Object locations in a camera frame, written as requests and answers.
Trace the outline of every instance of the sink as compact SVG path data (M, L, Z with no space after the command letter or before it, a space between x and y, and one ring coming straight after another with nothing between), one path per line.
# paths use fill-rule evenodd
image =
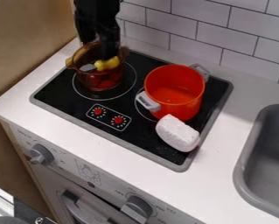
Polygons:
M233 178L245 201L279 218L279 104L257 116Z

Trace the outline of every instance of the countertop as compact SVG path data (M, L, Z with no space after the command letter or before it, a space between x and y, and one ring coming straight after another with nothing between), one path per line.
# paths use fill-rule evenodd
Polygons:
M232 177L257 114L264 107L279 103L279 84L134 39L124 38L123 43L135 51L172 63L200 63L214 76L234 84L234 91L188 171L168 170L29 102L30 95L72 56L79 45L77 39L0 97L0 118L72 152L206 224L279 223L275 216L249 205L235 190Z

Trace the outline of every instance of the wooden panel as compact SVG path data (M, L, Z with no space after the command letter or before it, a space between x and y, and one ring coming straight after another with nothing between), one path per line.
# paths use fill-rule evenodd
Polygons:
M0 94L74 36L69 0L1 0Z
M0 95L74 37L70 0L0 0ZM51 217L1 125L0 187Z

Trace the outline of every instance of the stovetop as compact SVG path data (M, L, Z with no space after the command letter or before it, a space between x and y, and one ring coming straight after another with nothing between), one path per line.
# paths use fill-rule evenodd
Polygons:
M190 166L198 150L181 152L158 137L157 119L135 101L143 91L145 76L168 64L131 52L125 64L125 79L108 91L93 92L83 87L74 70L64 69L31 96L31 102L109 141L120 144L176 172ZM200 132L201 143L232 92L231 83L210 77L201 109L186 122Z

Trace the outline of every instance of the pot handle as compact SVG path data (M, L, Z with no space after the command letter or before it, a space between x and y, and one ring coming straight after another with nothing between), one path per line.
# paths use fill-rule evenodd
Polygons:
M211 72L207 70L205 67L201 66L200 64L194 64L190 66L191 68L196 69L200 74L204 77L205 82L208 82Z
M151 100L151 98L149 98L149 96L146 95L145 91L138 94L136 96L136 100L151 112L157 112L161 109L161 105L156 101Z
M66 59L66 67L73 68L73 57Z

